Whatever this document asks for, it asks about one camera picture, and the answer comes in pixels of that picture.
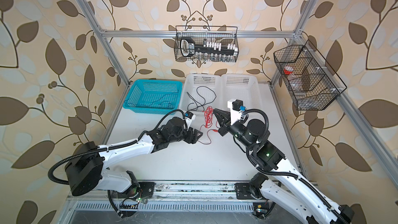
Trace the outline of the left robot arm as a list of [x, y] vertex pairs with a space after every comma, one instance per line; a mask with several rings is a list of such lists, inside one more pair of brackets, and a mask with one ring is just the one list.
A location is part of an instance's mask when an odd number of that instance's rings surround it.
[[139, 137], [111, 145], [84, 144], [77, 154], [67, 157], [48, 171], [48, 178], [55, 183], [68, 185], [73, 196], [82, 196], [92, 190], [111, 190], [129, 194], [139, 188], [131, 171], [116, 172], [110, 169], [117, 163], [141, 155], [148, 155], [168, 148], [169, 144], [184, 141], [195, 144], [203, 135], [191, 127], [193, 112], [181, 112], [166, 124], [158, 122], [150, 131]]

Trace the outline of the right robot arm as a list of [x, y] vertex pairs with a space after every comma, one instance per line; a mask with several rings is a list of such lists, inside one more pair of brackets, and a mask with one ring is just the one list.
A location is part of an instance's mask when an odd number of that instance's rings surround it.
[[269, 140], [269, 119], [258, 109], [213, 110], [221, 136], [230, 133], [246, 147], [246, 157], [258, 171], [254, 198], [266, 198], [303, 224], [350, 224], [354, 211], [339, 205], [305, 178]]

